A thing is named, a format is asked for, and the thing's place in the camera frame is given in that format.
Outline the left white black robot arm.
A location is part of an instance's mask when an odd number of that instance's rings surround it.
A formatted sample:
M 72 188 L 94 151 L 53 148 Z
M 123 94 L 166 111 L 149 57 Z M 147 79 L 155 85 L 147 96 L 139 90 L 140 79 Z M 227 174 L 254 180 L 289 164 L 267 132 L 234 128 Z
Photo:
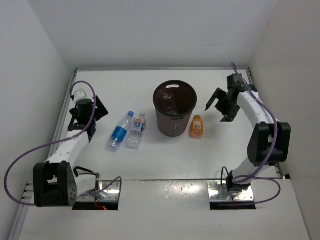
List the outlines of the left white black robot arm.
M 109 112 L 98 97 L 83 98 L 70 110 L 67 141 L 45 162 L 33 168 L 34 204 L 39 207 L 72 207 L 81 195 L 97 190 L 99 174 L 77 173 L 76 160 L 96 133 L 96 123 Z

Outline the blue label water bottle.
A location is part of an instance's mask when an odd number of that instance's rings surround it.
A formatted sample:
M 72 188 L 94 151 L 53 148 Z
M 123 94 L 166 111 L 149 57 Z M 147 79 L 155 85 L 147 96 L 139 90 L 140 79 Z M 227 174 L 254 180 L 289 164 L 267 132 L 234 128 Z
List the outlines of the blue label water bottle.
M 116 152 L 124 141 L 130 127 L 132 126 L 134 112 L 129 111 L 122 119 L 118 122 L 113 133 L 107 141 L 107 148 L 113 152 Z

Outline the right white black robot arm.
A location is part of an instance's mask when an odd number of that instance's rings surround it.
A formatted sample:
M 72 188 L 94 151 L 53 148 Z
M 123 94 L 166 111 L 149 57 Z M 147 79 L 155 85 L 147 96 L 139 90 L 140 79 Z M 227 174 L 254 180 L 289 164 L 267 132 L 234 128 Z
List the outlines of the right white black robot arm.
M 260 172 L 287 160 L 290 124 L 274 116 L 260 99 L 256 87 L 247 84 L 241 74 L 228 76 L 227 91 L 217 88 L 205 108 L 208 110 L 214 101 L 217 101 L 215 108 L 223 116 L 222 122 L 233 122 L 242 110 L 253 128 L 246 159 L 227 175 L 227 191 L 247 188 Z

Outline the small orange bottle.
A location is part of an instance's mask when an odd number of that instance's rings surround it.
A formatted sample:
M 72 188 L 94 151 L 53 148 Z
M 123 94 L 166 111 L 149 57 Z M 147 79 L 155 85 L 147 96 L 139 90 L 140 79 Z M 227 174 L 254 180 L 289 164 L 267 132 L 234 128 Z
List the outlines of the small orange bottle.
M 195 115 L 191 121 L 189 134 L 194 139 L 199 139 L 204 134 L 204 123 L 200 115 Z

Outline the clear bottle without label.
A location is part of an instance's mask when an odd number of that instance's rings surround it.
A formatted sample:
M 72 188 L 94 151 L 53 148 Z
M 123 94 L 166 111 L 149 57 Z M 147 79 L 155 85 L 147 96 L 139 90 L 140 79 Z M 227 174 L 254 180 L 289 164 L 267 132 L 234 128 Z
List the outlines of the clear bottle without label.
M 162 110 L 171 116 L 181 115 L 177 99 L 172 92 L 164 92 L 161 99 Z

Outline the orange label clear bottle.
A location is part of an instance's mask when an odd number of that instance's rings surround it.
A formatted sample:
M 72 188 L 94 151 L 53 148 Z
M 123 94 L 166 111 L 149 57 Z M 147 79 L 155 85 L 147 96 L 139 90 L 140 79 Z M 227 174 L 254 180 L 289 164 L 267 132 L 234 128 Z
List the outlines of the orange label clear bottle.
M 147 119 L 146 113 L 140 112 L 139 115 L 134 119 L 132 127 L 129 131 L 129 135 L 125 146 L 129 149 L 137 150 L 139 149 L 143 135 L 146 129 Z

